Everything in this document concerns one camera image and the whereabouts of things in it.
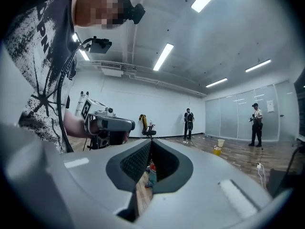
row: chair backrest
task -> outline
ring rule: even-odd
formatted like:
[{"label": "chair backrest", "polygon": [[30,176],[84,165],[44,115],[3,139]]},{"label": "chair backrest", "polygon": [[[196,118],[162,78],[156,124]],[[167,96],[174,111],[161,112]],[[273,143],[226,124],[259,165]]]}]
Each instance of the chair backrest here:
[{"label": "chair backrest", "polygon": [[140,117],[139,117],[139,121],[143,122],[143,131],[146,131],[147,130],[147,121],[146,121],[146,115],[144,114],[141,114]]}]

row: t-shirt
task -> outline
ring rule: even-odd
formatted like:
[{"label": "t-shirt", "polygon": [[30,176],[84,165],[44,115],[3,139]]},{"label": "t-shirt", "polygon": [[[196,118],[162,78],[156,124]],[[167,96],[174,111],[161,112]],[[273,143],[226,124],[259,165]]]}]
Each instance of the t-shirt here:
[{"label": "t-shirt", "polygon": [[[254,117],[261,117],[261,116],[263,116],[263,112],[260,109],[255,110]],[[259,123],[260,124],[261,122],[262,122],[262,119],[254,120],[254,123]]]},{"label": "t-shirt", "polygon": [[185,122],[188,122],[188,121],[191,121],[191,122],[193,122],[193,117],[194,117],[194,115],[193,115],[193,113],[185,113],[184,114],[184,117],[185,117]]},{"label": "t-shirt", "polygon": [[[65,61],[77,48],[73,34],[71,0],[47,0],[16,16],[4,38],[16,67],[34,88],[19,125],[54,143],[60,153],[66,152],[66,145],[59,125],[57,84]],[[75,65],[76,61],[63,82],[62,117]]]}]

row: person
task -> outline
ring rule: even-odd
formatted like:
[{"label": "person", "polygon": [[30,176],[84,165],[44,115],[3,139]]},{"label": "person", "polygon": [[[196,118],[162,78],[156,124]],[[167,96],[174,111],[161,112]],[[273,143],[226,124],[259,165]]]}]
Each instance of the person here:
[{"label": "person", "polygon": [[[4,49],[34,91],[22,111],[19,126],[67,152],[59,125],[62,112],[67,135],[90,138],[84,121],[66,109],[76,71],[76,59],[65,78],[61,109],[57,109],[57,85],[61,68],[79,43],[72,39],[74,27],[114,28],[126,22],[130,0],[35,0],[24,1],[16,10],[4,36]],[[96,122],[91,131],[98,133]]]},{"label": "person", "polygon": [[[193,113],[190,112],[190,109],[187,108],[186,109],[186,113],[184,114],[184,137],[183,139],[186,140],[186,134],[187,134],[187,130],[188,130],[188,126],[187,126],[187,123],[188,122],[193,122],[193,119],[194,119],[194,115]],[[192,139],[192,130],[189,130],[189,135],[187,137],[187,139],[191,140]]]},{"label": "person", "polygon": [[262,146],[263,113],[258,108],[257,103],[252,105],[252,107],[254,108],[254,119],[253,119],[253,125],[252,125],[252,142],[249,144],[249,146],[254,146],[255,135],[257,135],[258,145],[256,145],[256,147],[261,147]]}]

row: bucket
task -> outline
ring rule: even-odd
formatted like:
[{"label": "bucket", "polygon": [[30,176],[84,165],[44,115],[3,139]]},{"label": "bucket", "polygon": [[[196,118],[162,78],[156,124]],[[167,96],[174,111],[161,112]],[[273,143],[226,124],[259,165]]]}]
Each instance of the bucket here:
[{"label": "bucket", "polygon": [[224,140],[223,139],[218,139],[218,146],[223,147],[224,146]]},{"label": "bucket", "polygon": [[220,150],[214,149],[214,150],[213,150],[213,153],[214,153],[215,155],[217,155],[217,156],[220,156],[220,154],[221,154],[221,148],[220,148]]}]

